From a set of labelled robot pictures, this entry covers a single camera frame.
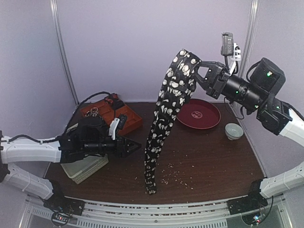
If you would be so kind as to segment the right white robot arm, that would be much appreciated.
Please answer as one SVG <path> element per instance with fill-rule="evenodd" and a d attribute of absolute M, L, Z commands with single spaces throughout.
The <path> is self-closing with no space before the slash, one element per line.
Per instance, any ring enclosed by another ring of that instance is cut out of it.
<path fill-rule="evenodd" d="M 202 61 L 198 66 L 208 69 L 205 77 L 195 73 L 207 95 L 215 99 L 223 95 L 244 107 L 248 115 L 256 112 L 265 129 L 303 146 L 304 117 L 292 105 L 276 98 L 286 78 L 275 63 L 262 58 L 251 66 L 251 76 L 246 79 L 230 74 L 220 62 Z"/>

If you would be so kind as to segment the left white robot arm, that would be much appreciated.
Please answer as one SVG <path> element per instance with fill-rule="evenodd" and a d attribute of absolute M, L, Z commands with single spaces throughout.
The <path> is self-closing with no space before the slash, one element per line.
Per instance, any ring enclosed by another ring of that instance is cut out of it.
<path fill-rule="evenodd" d="M 122 117 L 115 118 L 110 125 L 101 117 L 86 117 L 55 138 L 38 140 L 24 134 L 1 136 L 0 180 L 49 201 L 58 211 L 64 211 L 68 200 L 59 184 L 41 179 L 14 166 L 14 163 L 42 161 L 66 164 L 107 154 L 125 158 L 142 145 L 118 134 L 124 124 Z"/>

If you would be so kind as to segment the black white floral tie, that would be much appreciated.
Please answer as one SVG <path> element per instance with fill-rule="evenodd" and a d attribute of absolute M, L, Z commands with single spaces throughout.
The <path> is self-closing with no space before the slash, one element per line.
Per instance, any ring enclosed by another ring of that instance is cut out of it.
<path fill-rule="evenodd" d="M 182 49 L 174 57 L 163 79 L 144 151 L 144 182 L 149 195 L 157 192 L 157 160 L 178 113 L 183 105 L 190 101 L 196 90 L 194 74 L 197 73 L 200 62 L 196 55 Z"/>

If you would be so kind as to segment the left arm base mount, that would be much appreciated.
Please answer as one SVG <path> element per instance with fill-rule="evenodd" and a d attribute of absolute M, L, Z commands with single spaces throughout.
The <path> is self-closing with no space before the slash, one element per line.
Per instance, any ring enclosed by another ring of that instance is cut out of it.
<path fill-rule="evenodd" d="M 43 199 L 43 206 L 50 209 L 51 222 L 56 227 L 63 227 L 68 224 L 73 215 L 81 216 L 84 210 L 85 202 L 79 199 L 67 198 L 57 181 L 50 181 L 53 189 L 52 196 L 48 199 Z"/>

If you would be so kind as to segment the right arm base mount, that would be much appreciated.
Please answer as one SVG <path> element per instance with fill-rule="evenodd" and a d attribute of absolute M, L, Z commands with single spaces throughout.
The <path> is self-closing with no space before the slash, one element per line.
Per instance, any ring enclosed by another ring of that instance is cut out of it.
<path fill-rule="evenodd" d="M 247 196 L 240 197 L 236 199 L 230 199 L 227 201 L 227 206 L 230 215 L 241 214 L 253 210 L 258 210 L 257 212 L 242 215 L 242 221 L 250 226 L 258 226 L 269 216 L 270 211 L 273 207 L 273 199 L 269 211 L 266 210 L 268 201 L 264 198 L 260 192 L 260 184 L 262 179 L 255 180 L 251 183 Z"/>

